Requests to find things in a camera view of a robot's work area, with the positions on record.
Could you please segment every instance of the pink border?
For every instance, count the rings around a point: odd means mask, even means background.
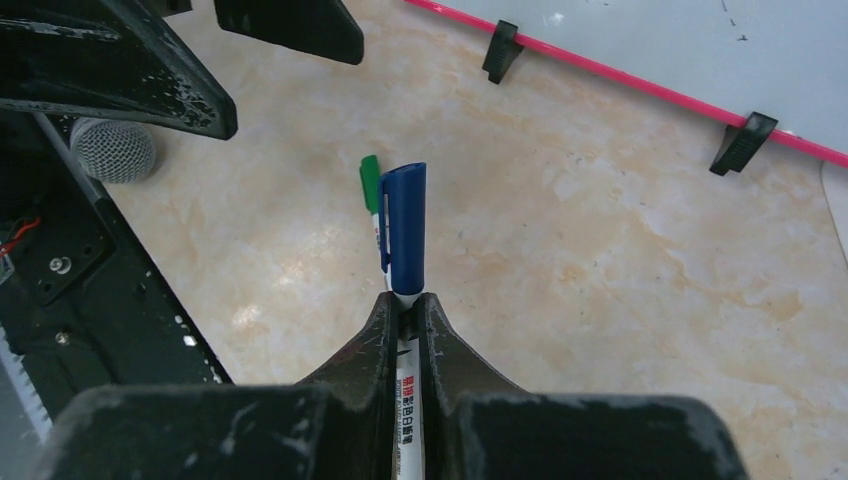
[[[491,23],[488,23],[477,17],[472,17],[467,13],[462,13],[452,8],[444,7],[430,0],[404,1],[412,5],[431,10],[440,15],[444,15],[448,18],[459,21],[466,25],[485,30],[489,33],[494,33],[495,31],[495,26]],[[589,70],[590,72],[597,73],[598,75],[603,75],[617,82],[629,85],[630,87],[633,87],[637,90],[642,90],[643,92],[650,93],[651,95],[655,95],[659,98],[662,98],[663,100],[669,101],[671,103],[676,103],[677,105],[680,105],[682,107],[686,107],[690,110],[694,110],[708,117],[712,117],[722,123],[726,123],[728,125],[733,125],[736,127],[741,127],[745,125],[745,117],[743,116],[728,112],[727,110],[723,110],[712,105],[708,105],[700,100],[696,100],[692,97],[688,97],[681,93],[669,90],[665,87],[661,87],[647,80],[642,80],[641,78],[634,77],[629,73],[625,73],[621,70],[616,70],[612,67],[602,65],[593,60],[589,60],[588,58],[581,57],[580,55],[576,55],[571,52],[567,52],[565,50],[554,47],[552,45],[548,45],[547,43],[530,38],[526,35],[522,35],[519,33],[518,35],[516,35],[515,41],[516,43],[524,45],[525,47],[530,48],[532,50],[536,50],[537,52],[541,52],[545,55],[550,55],[551,57],[557,58],[564,62],[571,63],[580,68]],[[808,140],[804,140],[801,137],[792,135],[791,133],[786,133],[782,130],[775,130],[770,138],[777,143],[782,143],[783,145],[800,150],[804,153],[809,153],[810,155],[819,157],[822,160],[833,162],[843,167],[848,167],[848,154],[840,153],[836,150],[832,150],[822,145],[812,143]]]

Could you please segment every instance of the microphone head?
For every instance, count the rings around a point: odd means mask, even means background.
[[[153,169],[153,136],[135,122],[81,118],[71,130],[71,155],[90,177],[104,183],[131,183]]]

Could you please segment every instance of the bolt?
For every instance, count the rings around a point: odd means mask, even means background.
[[[65,347],[71,343],[71,336],[65,332],[59,332],[56,334],[56,343]]]
[[[68,257],[56,257],[50,260],[50,271],[64,275],[71,271],[71,259]]]

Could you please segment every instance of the whiteboard stand foot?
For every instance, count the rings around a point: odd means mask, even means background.
[[[757,112],[748,117],[742,128],[728,125],[710,171],[722,177],[730,170],[741,172],[775,127],[777,120]]]
[[[496,85],[501,83],[513,60],[524,50],[523,45],[515,43],[517,33],[517,26],[503,20],[498,21],[495,27],[495,33],[489,43],[489,51],[486,52],[486,59],[483,60],[483,70],[489,72],[489,81]]]

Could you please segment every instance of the blue marker cap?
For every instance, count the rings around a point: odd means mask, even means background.
[[[380,261],[392,265],[392,290],[400,295],[424,291],[424,211],[427,164],[413,163],[384,173],[377,184]],[[386,249],[386,215],[391,231]]]

